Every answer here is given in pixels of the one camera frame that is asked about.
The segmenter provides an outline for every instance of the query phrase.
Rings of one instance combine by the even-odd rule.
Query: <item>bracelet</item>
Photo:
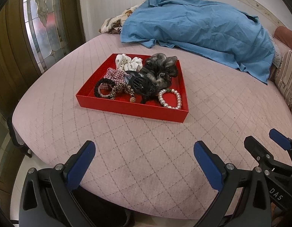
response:
[[[162,97],[162,95],[166,92],[172,92],[174,93],[176,96],[177,96],[177,106],[176,107],[172,107],[172,106],[169,106],[168,103],[166,103]],[[177,92],[177,90],[174,90],[174,89],[163,89],[159,92],[159,95],[158,95],[158,98],[159,98],[159,102],[164,106],[164,107],[167,107],[167,108],[172,108],[172,109],[181,109],[182,107],[182,98],[181,98],[181,95],[179,92]]]
[[[101,93],[101,84],[102,83],[108,84],[111,88],[115,87],[114,81],[112,81],[111,79],[102,78],[96,83],[96,85],[94,87],[94,96],[109,98],[110,97],[109,95],[103,95]]]
[[[129,99],[130,102],[135,102],[135,95],[134,95],[134,91],[133,89],[130,87],[130,85],[126,84],[126,83],[119,83],[117,85],[115,85],[112,88],[112,91],[110,92],[110,98],[111,100],[115,99],[115,94],[118,92],[122,92],[124,91],[125,93],[129,94],[131,96],[131,98]]]

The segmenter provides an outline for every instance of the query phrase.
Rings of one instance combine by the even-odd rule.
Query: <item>tiled floor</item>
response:
[[[18,171],[15,185],[12,191],[12,199],[10,205],[10,219],[19,219],[19,205],[21,199],[21,192],[24,184],[24,180],[29,168],[34,167],[37,170],[49,167],[43,161],[41,161],[35,154],[32,158],[24,157],[23,162]],[[147,214],[137,213],[135,215],[136,224],[135,227],[193,227],[196,224],[196,220],[182,220],[182,219],[170,219],[154,217]]]

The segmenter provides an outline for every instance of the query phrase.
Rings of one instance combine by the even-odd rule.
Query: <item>quilted surface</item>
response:
[[[184,123],[81,108],[75,94],[111,53],[176,55],[183,69],[189,114]],[[121,44],[100,35],[68,54],[27,91],[13,124],[46,163],[64,163],[86,140],[97,151],[82,186],[104,199],[147,214],[198,219],[216,192],[193,157],[203,140],[225,162],[251,169],[243,141],[254,135],[275,156],[288,154],[268,137],[276,128],[292,138],[292,115],[277,87],[180,49]]]

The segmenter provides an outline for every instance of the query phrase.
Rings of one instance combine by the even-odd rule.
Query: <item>red tray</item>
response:
[[[115,58],[117,55],[118,54],[112,54],[109,56],[76,94],[80,106],[119,114],[128,114],[138,117],[183,123],[188,114],[188,103],[179,60],[176,63],[179,73],[176,78],[172,78],[172,85],[170,88],[177,90],[182,97],[182,108],[180,110],[165,108],[159,103],[158,100],[151,100],[146,102],[146,104],[140,104],[142,97],[139,95],[136,95],[136,103],[129,102],[130,95],[125,93],[117,94],[115,100],[98,98],[94,96],[94,86],[106,74],[107,68],[116,68]],[[146,58],[150,57],[149,55],[127,55],[131,58],[139,57],[143,60],[143,62]],[[177,106],[177,99],[173,93],[165,93],[163,98],[170,106]]]

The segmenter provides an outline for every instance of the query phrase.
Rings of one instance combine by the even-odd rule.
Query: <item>blue cloth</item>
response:
[[[274,46],[257,16],[205,0],[146,0],[125,21],[123,43],[199,54],[267,83]]]

